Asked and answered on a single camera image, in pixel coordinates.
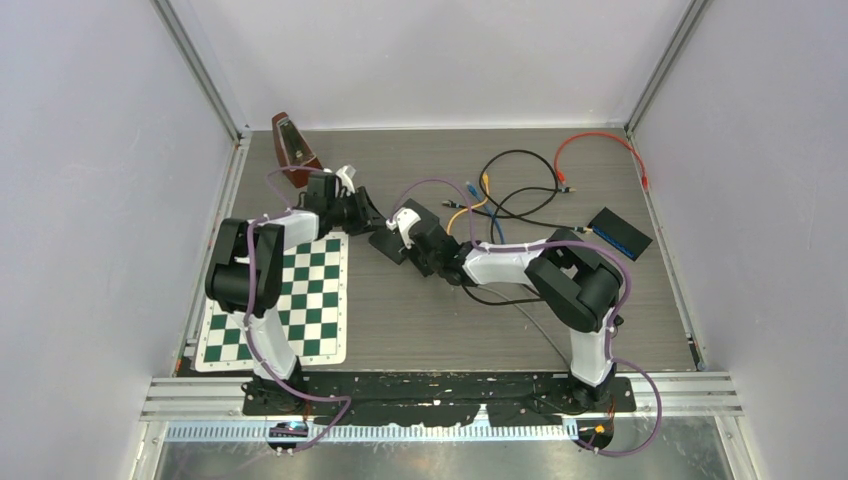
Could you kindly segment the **dark grey network switch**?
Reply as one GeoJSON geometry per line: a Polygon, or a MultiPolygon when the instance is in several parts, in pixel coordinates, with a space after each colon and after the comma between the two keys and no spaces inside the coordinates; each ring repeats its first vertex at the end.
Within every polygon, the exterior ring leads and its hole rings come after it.
{"type": "Polygon", "coordinates": [[[406,200],[402,206],[377,228],[368,238],[369,244],[386,258],[401,265],[411,253],[415,244],[414,227],[439,224],[439,217],[413,199],[406,200]]]}

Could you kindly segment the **black blue network switch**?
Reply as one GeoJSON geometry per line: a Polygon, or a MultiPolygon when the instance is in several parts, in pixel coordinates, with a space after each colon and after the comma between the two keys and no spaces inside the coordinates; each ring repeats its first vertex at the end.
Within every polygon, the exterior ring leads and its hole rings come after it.
{"type": "Polygon", "coordinates": [[[607,207],[597,213],[588,226],[595,235],[632,261],[638,260],[653,243],[652,238],[607,207]]]}

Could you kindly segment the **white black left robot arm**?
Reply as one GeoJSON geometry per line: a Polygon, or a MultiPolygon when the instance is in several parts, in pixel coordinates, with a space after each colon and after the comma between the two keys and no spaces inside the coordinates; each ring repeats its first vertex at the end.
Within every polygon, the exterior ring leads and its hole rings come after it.
{"type": "Polygon", "coordinates": [[[307,393],[300,361],[279,319],[285,249],[320,240],[334,229],[370,233],[385,220],[367,190],[355,186],[353,166],[304,171],[308,181],[299,207],[288,205],[275,218],[222,221],[205,277],[210,300],[226,313],[242,313],[254,379],[269,388],[268,400],[284,414],[298,412],[305,401],[324,400],[307,393]]]}

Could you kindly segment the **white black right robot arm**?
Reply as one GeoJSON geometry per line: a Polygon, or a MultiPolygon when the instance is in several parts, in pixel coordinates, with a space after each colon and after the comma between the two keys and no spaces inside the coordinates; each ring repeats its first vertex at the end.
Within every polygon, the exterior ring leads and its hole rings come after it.
{"type": "Polygon", "coordinates": [[[425,276],[437,274],[463,289],[505,283],[534,290],[570,331],[574,403],[591,411],[610,398],[617,369],[611,341],[623,322],[620,295],[629,286],[601,248],[565,229],[526,244],[458,243],[438,221],[418,216],[397,230],[406,257],[425,276]]]}

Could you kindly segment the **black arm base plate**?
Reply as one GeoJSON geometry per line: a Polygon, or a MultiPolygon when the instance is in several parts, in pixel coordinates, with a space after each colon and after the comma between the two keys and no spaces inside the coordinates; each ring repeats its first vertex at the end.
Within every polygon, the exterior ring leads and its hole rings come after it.
{"type": "Polygon", "coordinates": [[[565,416],[632,413],[629,379],[583,387],[550,372],[307,372],[289,393],[272,380],[241,385],[247,416],[293,415],[321,426],[466,426],[486,414],[497,426],[545,426],[565,416]]]}

